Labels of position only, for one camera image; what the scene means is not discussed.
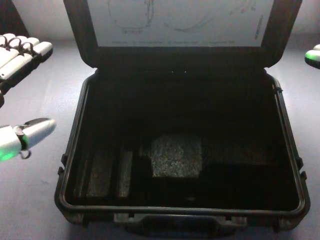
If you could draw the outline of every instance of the black hard case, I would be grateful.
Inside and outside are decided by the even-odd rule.
[[[307,176],[282,89],[264,67],[280,60],[301,1],[275,1],[259,49],[98,48],[87,1],[64,4],[83,61],[98,68],[83,83],[58,171],[54,200],[69,222],[114,221],[145,236],[190,238],[300,223],[310,209]],[[248,143],[275,160],[227,159],[209,164],[198,180],[153,178],[138,148],[167,134],[200,136],[202,156],[220,142]],[[128,150],[136,192],[119,198],[119,159]],[[198,195],[179,198],[185,193]]]

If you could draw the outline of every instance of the white instruction sheet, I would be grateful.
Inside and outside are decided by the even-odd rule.
[[[88,0],[99,47],[260,47],[274,0]]]

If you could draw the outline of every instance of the white wall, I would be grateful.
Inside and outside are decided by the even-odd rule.
[[[43,40],[73,39],[63,0],[13,2],[31,36]],[[320,0],[303,0],[293,32],[320,33]]]

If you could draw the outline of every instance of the lid frame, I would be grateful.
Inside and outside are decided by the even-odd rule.
[[[82,60],[93,68],[177,71],[271,67],[282,57],[302,0],[274,0],[261,47],[98,47],[87,0],[64,0]]]

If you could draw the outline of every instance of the gray table surface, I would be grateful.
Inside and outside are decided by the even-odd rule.
[[[320,70],[304,62],[304,54],[320,43],[320,35],[291,36],[279,63],[267,69],[281,83],[303,170],[311,210],[292,231],[247,228],[224,239],[320,239]],[[112,223],[82,228],[68,223],[54,203],[57,171],[69,139],[83,81],[94,69],[84,64],[74,42],[54,42],[53,55],[5,96],[0,126],[40,118],[57,121],[54,133],[32,149],[28,160],[0,164],[1,240],[141,239]]]

